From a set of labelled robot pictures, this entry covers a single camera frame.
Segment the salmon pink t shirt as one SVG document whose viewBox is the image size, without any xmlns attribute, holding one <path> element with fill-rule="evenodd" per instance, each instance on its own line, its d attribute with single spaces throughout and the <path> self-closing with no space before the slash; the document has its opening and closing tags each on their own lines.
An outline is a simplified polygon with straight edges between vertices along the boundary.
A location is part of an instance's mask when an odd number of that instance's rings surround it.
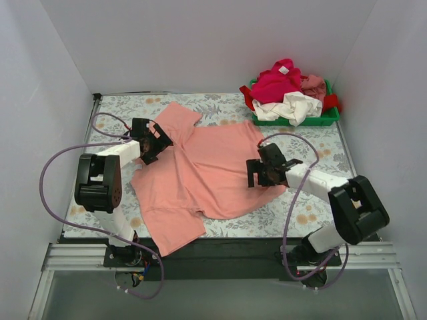
<svg viewBox="0 0 427 320">
<path fill-rule="evenodd" d="M 205 234 L 203 218 L 235 219 L 286 188 L 248 187 L 246 161 L 258 157 L 261 131 L 251 122 L 198 127 L 201 114 L 170 103 L 156 122 L 173 141 L 134 172 L 141 216 L 162 256 Z"/>
</svg>

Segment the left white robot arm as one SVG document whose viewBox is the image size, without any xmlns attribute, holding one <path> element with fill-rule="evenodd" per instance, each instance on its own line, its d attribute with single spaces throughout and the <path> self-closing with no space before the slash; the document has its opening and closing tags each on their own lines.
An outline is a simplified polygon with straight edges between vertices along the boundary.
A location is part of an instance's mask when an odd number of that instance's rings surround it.
<svg viewBox="0 0 427 320">
<path fill-rule="evenodd" d="M 149 165 L 172 145 L 171 138 L 155 121 L 134 118 L 127 141 L 98 153 L 84 153 L 79 158 L 75 202 L 98 219 L 102 229 L 108 232 L 109 244 L 121 247 L 119 258 L 129 267 L 141 261 L 142 251 L 127 243 L 135 241 L 137 234 L 121 208 L 121 169 L 137 159 Z"/>
</svg>

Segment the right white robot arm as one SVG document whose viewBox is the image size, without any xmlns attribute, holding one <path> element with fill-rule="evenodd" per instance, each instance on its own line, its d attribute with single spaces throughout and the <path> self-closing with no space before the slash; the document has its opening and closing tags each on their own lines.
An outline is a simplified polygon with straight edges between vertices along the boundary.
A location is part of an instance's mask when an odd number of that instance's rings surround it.
<svg viewBox="0 0 427 320">
<path fill-rule="evenodd" d="M 331 207 L 333 223 L 309 233 L 286 257 L 317 265 L 344 244 L 357 245 L 387 226 L 390 217 L 365 176 L 352 179 L 310 170 L 301 160 L 287 160 L 275 143 L 258 147 L 259 159 L 246 161 L 248 186 L 301 187 Z"/>
</svg>

